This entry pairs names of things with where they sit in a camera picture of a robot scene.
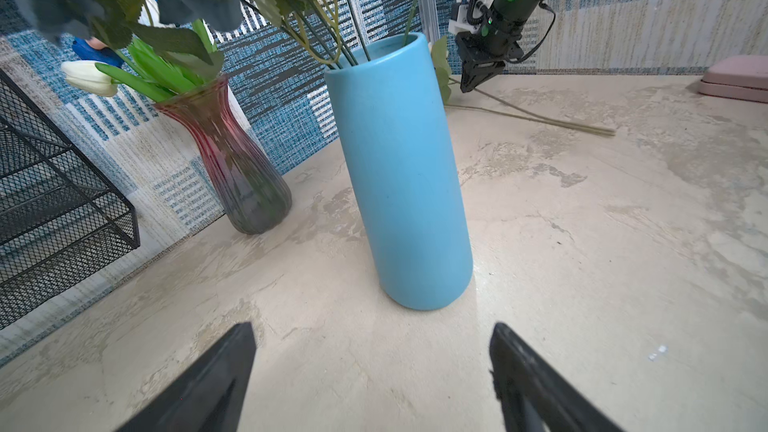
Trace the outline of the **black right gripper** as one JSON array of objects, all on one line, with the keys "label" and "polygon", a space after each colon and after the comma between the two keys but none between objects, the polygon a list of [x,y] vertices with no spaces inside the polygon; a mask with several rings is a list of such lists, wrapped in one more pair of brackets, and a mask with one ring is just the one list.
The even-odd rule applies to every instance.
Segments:
[{"label": "black right gripper", "polygon": [[522,57],[518,42],[504,34],[460,32],[455,41],[461,59],[460,90],[464,93],[500,75],[508,62]]}]

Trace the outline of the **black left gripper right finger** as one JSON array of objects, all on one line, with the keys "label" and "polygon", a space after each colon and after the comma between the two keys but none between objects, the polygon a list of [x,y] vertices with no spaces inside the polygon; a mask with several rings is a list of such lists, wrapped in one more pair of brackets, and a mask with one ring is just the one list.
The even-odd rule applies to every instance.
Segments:
[{"label": "black left gripper right finger", "polygon": [[508,325],[494,325],[491,375],[507,431],[619,431]]}]

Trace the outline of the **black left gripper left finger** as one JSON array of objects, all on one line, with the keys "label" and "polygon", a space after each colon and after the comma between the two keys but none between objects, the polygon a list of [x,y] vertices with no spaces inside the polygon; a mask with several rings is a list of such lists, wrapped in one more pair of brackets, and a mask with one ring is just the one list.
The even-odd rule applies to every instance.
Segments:
[{"label": "black left gripper left finger", "polygon": [[257,351],[252,324],[233,325],[121,431],[235,431]]}]

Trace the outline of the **beige artificial flower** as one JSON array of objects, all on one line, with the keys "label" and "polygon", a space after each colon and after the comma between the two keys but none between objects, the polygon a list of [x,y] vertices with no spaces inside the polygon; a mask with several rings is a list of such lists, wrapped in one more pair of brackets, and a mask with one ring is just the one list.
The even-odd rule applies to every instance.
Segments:
[{"label": "beige artificial flower", "polygon": [[502,100],[499,97],[487,94],[485,92],[482,92],[482,94],[484,94],[488,98],[491,98],[493,101],[497,102],[498,104],[507,107],[508,109],[514,109],[518,111],[518,114],[514,114],[507,111],[493,110],[487,107],[450,104],[449,103],[450,96],[451,96],[450,85],[455,84],[456,80],[453,79],[449,73],[447,37],[443,36],[438,40],[436,40],[435,42],[429,42],[428,48],[430,51],[433,68],[437,78],[441,99],[442,99],[443,105],[447,108],[461,108],[461,109],[482,111],[482,112],[491,113],[495,115],[511,117],[519,120],[560,127],[568,130],[579,131],[579,132],[587,133],[590,135],[601,136],[601,137],[614,137],[616,135],[616,131],[613,129],[580,124],[580,123],[564,121],[564,120],[558,120],[558,119],[553,119],[540,114],[536,114],[534,112],[531,112],[517,105],[511,104],[507,101]]}]

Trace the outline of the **teal cylindrical vase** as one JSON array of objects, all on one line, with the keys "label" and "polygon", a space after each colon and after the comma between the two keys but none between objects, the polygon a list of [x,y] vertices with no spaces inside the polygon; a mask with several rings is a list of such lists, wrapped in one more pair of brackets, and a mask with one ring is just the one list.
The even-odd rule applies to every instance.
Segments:
[{"label": "teal cylindrical vase", "polygon": [[380,285],[403,307],[444,308],[473,257],[427,39],[387,37],[356,58],[325,83]]}]

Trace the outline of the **red ribbed glass vase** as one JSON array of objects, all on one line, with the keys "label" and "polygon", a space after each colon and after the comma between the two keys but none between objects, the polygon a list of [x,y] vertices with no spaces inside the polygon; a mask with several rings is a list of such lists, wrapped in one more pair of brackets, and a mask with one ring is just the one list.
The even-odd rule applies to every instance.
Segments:
[{"label": "red ribbed glass vase", "polygon": [[237,121],[229,92],[228,77],[222,75],[154,107],[192,136],[233,227],[258,235],[288,215],[292,195],[282,175]]}]

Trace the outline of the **white artificial tulip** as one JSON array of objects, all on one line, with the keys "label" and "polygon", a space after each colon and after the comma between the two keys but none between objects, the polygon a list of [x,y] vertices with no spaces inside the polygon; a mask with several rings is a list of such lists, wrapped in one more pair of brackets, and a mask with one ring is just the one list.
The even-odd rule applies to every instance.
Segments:
[{"label": "white artificial tulip", "polygon": [[163,102],[172,97],[162,87],[103,62],[66,61],[60,68],[67,83],[101,97],[115,96],[119,85],[129,87],[153,102]]}]

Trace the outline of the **pink artificial tulip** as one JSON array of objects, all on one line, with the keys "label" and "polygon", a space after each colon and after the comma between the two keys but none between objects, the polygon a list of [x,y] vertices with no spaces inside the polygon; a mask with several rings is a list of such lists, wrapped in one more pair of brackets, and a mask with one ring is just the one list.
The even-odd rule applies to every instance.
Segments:
[{"label": "pink artificial tulip", "polygon": [[104,51],[104,50],[109,50],[110,49],[110,47],[107,44],[105,44],[104,42],[102,42],[101,40],[99,40],[96,37],[91,37],[89,39],[86,39],[85,43],[91,49],[96,50],[96,51]]}]

